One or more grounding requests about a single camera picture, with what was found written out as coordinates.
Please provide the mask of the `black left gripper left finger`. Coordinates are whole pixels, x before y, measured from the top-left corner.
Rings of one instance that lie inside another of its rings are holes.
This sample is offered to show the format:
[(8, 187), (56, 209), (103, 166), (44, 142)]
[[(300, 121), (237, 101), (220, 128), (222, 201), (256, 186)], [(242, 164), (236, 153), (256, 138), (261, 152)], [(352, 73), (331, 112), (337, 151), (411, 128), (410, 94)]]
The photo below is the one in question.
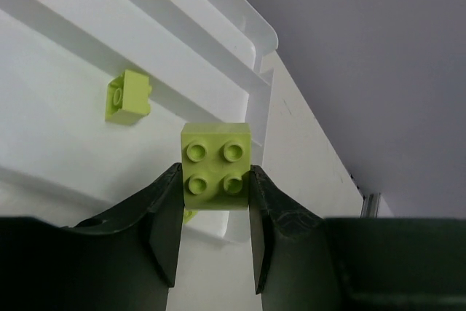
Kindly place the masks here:
[(3, 310), (164, 310), (182, 227), (181, 165), (75, 227), (1, 219)]

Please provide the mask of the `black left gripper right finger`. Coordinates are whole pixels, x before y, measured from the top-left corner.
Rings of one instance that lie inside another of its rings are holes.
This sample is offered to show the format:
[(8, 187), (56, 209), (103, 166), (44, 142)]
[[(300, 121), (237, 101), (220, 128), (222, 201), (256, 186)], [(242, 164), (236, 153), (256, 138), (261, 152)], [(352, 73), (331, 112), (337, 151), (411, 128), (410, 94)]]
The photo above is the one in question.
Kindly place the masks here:
[(249, 173), (256, 293), (264, 310), (463, 310), (465, 222), (323, 219)]

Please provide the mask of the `lime green small brick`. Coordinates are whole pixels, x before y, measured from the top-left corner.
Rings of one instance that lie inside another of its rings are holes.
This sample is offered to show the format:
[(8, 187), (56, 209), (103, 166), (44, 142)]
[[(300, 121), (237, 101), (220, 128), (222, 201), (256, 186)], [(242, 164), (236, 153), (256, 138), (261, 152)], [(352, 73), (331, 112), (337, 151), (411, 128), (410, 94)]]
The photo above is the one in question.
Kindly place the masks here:
[(186, 123), (181, 131), (181, 163), (186, 209), (248, 207), (249, 124)]

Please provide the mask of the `lime green 2x2 brick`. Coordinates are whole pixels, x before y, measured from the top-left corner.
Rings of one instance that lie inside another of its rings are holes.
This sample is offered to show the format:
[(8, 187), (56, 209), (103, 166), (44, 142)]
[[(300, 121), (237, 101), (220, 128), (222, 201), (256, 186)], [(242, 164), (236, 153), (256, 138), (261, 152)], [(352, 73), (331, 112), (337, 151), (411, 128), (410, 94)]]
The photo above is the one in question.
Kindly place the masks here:
[(105, 121), (118, 125), (134, 125), (151, 111), (149, 77), (124, 70), (109, 82), (106, 92)]

